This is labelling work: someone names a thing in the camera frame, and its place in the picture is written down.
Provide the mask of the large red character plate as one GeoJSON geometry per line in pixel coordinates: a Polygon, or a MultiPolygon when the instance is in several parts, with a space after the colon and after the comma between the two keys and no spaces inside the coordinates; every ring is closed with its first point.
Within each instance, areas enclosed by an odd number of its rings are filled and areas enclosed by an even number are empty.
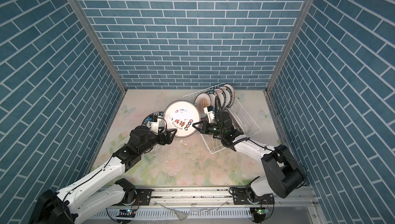
{"type": "Polygon", "coordinates": [[[178,138],[186,138],[194,134],[196,129],[192,125],[201,121],[195,105],[183,100],[171,103],[164,111],[164,119],[168,129],[177,130],[175,136],[178,138]]]}

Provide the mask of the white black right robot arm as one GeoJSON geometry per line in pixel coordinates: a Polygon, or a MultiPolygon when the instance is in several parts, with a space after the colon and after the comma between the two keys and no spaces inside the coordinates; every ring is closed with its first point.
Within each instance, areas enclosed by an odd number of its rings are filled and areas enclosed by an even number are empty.
{"type": "Polygon", "coordinates": [[[274,147],[253,140],[233,126],[227,113],[215,118],[214,122],[200,121],[192,127],[219,139],[224,147],[262,163],[265,176],[258,176],[246,185],[246,197],[251,203],[258,203],[270,194],[286,198],[306,182],[303,165],[286,146],[274,147]]]}

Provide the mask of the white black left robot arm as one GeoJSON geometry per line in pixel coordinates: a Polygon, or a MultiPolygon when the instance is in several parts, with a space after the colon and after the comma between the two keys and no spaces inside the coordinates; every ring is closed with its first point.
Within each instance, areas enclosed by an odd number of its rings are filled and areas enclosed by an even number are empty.
{"type": "Polygon", "coordinates": [[[81,224],[116,203],[135,200],[135,186],[120,179],[102,193],[98,190],[140,162],[156,145],[171,144],[177,130],[161,127],[157,133],[140,125],[130,132],[129,141],[103,165],[78,181],[57,191],[42,193],[35,205],[31,224],[81,224]]]}

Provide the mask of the large green rim plate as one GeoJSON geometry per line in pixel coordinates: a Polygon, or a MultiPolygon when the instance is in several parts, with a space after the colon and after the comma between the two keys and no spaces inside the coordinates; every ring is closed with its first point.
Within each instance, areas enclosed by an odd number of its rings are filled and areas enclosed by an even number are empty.
{"type": "Polygon", "coordinates": [[[142,122],[142,125],[147,126],[147,127],[151,127],[151,124],[154,123],[153,118],[157,117],[157,122],[159,124],[159,127],[161,126],[165,126],[165,123],[163,121],[163,115],[164,112],[154,112],[151,113],[150,115],[148,115],[142,122]]]}

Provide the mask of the white wire dish rack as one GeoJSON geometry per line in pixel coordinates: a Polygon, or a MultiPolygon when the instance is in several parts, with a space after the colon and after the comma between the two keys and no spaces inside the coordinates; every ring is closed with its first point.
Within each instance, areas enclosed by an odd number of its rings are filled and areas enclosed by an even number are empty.
{"type": "MultiPolygon", "coordinates": [[[[186,101],[191,102],[194,104],[195,98],[198,96],[198,94],[207,92],[208,90],[215,90],[216,88],[220,88],[224,83],[193,92],[191,94],[185,95],[183,98],[186,101]]],[[[251,141],[251,137],[260,133],[261,128],[260,126],[256,123],[256,121],[251,117],[251,115],[246,111],[246,109],[242,106],[242,104],[236,99],[233,106],[230,108],[225,107],[224,110],[221,110],[221,103],[220,99],[217,96],[216,97],[216,122],[218,122],[219,118],[222,117],[222,113],[229,113],[229,115],[232,118],[233,125],[235,129],[238,131],[242,132],[244,135],[244,141],[237,144],[237,145],[223,145],[221,143],[220,139],[214,138],[212,135],[207,135],[207,134],[201,134],[203,141],[206,144],[206,147],[210,151],[211,154],[217,153],[221,150],[224,149],[231,149],[233,151],[236,151],[237,148],[241,149],[241,152],[248,153],[251,152],[251,149],[248,149],[246,142],[251,141]]],[[[206,114],[200,114],[201,121],[207,121],[206,114]]]]}

